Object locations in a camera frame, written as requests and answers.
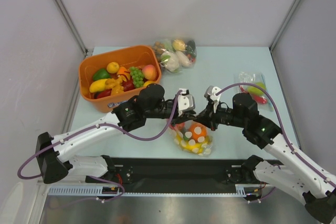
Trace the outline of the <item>fake orange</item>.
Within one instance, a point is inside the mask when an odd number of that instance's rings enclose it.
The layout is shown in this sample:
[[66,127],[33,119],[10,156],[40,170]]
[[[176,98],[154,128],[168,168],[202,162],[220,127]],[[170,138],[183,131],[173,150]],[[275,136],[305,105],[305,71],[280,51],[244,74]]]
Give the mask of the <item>fake orange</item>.
[[207,136],[207,130],[206,127],[200,123],[193,123],[189,131],[192,134],[192,139],[195,140],[198,143],[202,143],[205,141],[205,138]]

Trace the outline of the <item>zip bag of fruit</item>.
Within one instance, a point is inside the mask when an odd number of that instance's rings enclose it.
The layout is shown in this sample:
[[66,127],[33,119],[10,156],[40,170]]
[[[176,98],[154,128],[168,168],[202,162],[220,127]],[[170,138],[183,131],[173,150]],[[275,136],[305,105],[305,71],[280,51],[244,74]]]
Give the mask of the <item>zip bag of fruit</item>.
[[189,120],[170,125],[169,133],[175,144],[185,152],[199,156],[209,156],[212,152],[213,137],[207,127],[200,123]]

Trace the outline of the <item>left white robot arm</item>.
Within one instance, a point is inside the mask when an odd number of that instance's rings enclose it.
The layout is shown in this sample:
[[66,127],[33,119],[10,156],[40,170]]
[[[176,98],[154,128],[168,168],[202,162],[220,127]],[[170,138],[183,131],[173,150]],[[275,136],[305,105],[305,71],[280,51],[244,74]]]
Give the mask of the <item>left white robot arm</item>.
[[151,84],[93,123],[60,135],[40,134],[36,159],[43,182],[53,184],[68,175],[112,181],[116,170],[107,156],[85,157],[78,153],[109,134],[130,135],[131,131],[143,127],[147,119],[166,119],[169,126],[187,121],[195,113],[194,97],[187,89],[180,89],[170,100],[164,99],[164,93],[161,85]]

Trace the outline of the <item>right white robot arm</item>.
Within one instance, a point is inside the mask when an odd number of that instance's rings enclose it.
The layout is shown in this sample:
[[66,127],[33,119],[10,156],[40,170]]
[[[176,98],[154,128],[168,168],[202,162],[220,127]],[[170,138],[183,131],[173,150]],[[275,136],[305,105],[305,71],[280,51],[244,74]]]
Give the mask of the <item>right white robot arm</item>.
[[233,108],[221,108],[219,91],[207,91],[206,108],[196,117],[216,130],[222,125],[241,127],[244,137],[271,154],[284,167],[273,167],[266,160],[251,156],[244,163],[243,179],[249,183],[266,182],[302,203],[306,211],[320,223],[335,218],[335,175],[319,166],[290,141],[282,124],[259,114],[257,103],[246,93],[233,97]]

